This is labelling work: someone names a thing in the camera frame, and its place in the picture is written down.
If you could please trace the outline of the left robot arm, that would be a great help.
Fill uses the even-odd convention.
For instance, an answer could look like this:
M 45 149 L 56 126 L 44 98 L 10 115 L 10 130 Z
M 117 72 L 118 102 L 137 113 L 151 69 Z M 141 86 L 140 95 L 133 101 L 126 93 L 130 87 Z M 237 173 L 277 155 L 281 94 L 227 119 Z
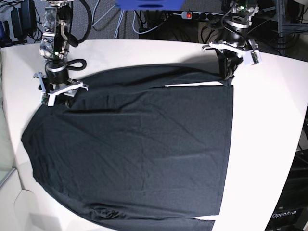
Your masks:
M 252 17 L 259 11 L 256 0 L 230 0 L 225 4 L 224 15 L 209 20 L 208 26 L 219 35 L 204 46 L 215 50 L 219 74 L 223 80 L 234 77 L 237 67 L 244 63 L 252 66 L 261 63 L 259 46 L 248 37 Z

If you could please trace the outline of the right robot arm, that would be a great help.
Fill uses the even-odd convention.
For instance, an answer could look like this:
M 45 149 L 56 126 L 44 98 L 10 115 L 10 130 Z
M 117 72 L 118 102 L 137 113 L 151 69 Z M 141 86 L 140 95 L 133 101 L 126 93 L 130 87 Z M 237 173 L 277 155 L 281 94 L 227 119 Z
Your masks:
M 71 79 L 69 70 L 81 71 L 87 66 L 84 59 L 69 61 L 67 55 L 69 48 L 77 47 L 84 42 L 91 29 L 92 14 L 89 5 L 82 0 L 85 7 L 88 25 L 85 35 L 77 39 L 71 33 L 73 22 L 72 0 L 48 0 L 48 6 L 43 15 L 43 33 L 39 47 L 39 54 L 45 59 L 45 73 L 38 72 L 34 78 L 40 82 L 40 103 L 46 106 L 54 106 L 59 95 L 74 97 L 79 88 L 88 89 L 81 80 Z

